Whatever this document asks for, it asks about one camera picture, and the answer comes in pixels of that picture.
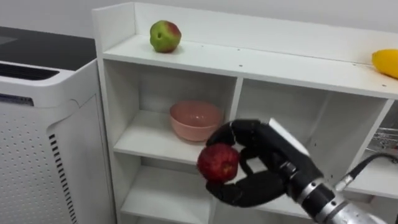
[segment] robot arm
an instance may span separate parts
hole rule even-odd
[[[244,146],[239,163],[247,175],[234,184],[206,184],[207,190],[224,203],[252,207],[287,194],[317,223],[384,223],[330,187],[306,148],[274,119],[268,123],[248,119],[227,123],[209,138],[206,145],[219,142]],[[246,161],[255,157],[268,170],[254,173]]]

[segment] white wall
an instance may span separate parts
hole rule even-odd
[[[0,26],[91,37],[90,9],[126,1],[130,0],[0,0]],[[140,1],[398,32],[397,0]]]

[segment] green apple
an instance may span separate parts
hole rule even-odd
[[[171,53],[181,40],[178,27],[169,21],[158,21],[150,28],[150,44],[156,52]]]

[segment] apple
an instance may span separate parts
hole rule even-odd
[[[178,27],[169,21],[158,21],[150,28],[150,44],[156,52],[171,53],[181,40]]]
[[[197,167],[209,182],[225,183],[236,177],[239,152],[223,143],[205,147],[199,154]]]

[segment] red apple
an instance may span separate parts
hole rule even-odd
[[[209,182],[225,183],[236,177],[239,152],[223,143],[205,147],[199,154],[197,167]]]

